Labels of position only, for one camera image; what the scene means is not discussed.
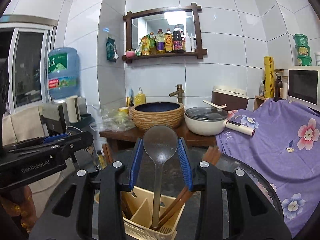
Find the green container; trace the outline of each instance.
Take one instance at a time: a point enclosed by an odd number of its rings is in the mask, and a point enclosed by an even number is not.
[[[298,56],[299,66],[312,66],[312,58],[304,55]]]
[[[296,42],[296,45],[299,46],[305,46],[305,45],[309,45],[308,44],[308,37],[306,35],[303,34],[295,34],[293,36],[294,41]]]
[[[304,55],[304,56],[310,57],[310,47],[308,45],[304,45],[304,46],[296,45],[296,50],[297,50],[298,56]]]

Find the lid handle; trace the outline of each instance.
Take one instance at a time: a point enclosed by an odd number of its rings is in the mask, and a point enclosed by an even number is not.
[[[211,103],[211,102],[209,102],[209,101],[207,101],[207,100],[203,100],[203,102],[206,103],[206,104],[208,104],[208,105],[210,105],[210,106],[213,106],[213,107],[215,107],[215,108],[217,108],[217,109],[219,109],[219,110],[227,107],[226,104],[224,104],[223,106],[217,106],[217,105],[215,105],[214,103]]]

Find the silver screw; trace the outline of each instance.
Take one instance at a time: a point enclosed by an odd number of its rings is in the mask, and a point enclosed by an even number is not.
[[[112,164],[112,166],[114,166],[115,168],[119,168],[119,167],[122,166],[122,162],[116,161],[116,162],[114,162],[114,163]]]
[[[241,169],[238,169],[238,170],[236,170],[236,174],[237,174],[238,176],[243,176],[243,175],[244,175],[244,171],[241,170]]]
[[[205,161],[202,161],[202,162],[200,162],[200,166],[203,167],[203,168],[206,168],[206,167],[209,166],[209,163],[205,162]]]
[[[79,177],[82,177],[82,176],[84,176],[86,174],[86,171],[85,170],[79,170],[79,171],[77,171],[77,175],[79,176]]]

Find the white jar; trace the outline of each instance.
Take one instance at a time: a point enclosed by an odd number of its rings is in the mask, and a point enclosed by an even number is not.
[[[320,52],[315,53],[317,66],[320,66]]]

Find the bronze faucet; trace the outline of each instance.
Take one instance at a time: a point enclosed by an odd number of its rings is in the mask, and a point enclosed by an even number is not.
[[[178,103],[182,103],[182,94],[184,93],[184,90],[182,89],[182,85],[177,85],[176,88],[177,88],[177,91],[170,93],[169,96],[173,97],[175,95],[178,95]]]

